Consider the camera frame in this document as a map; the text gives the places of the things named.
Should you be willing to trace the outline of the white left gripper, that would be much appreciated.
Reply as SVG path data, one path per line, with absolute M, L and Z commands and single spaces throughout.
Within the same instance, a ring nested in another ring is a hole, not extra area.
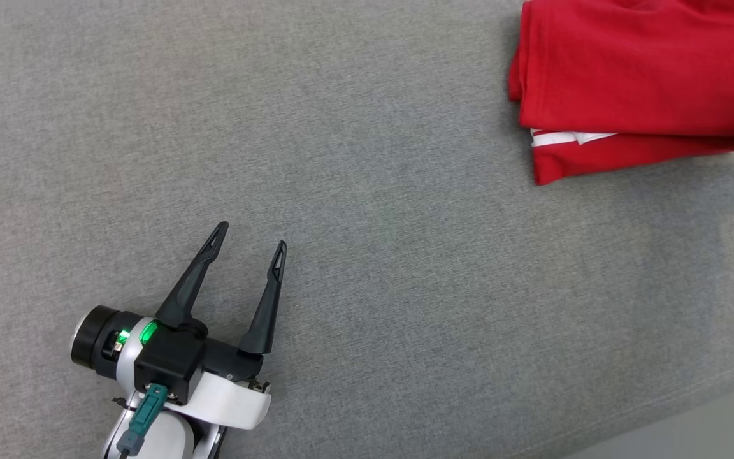
M 219 222 L 155 313 L 176 328 L 192 319 L 192 309 L 209 266 L 217 259 L 228 230 Z M 247 333 L 238 345 L 208 342 L 204 372 L 182 413 L 210 424 L 252 430 L 267 415 L 268 384 L 257 388 L 263 355 L 270 354 L 284 278 L 287 244 L 279 241 L 267 270 L 267 282 Z

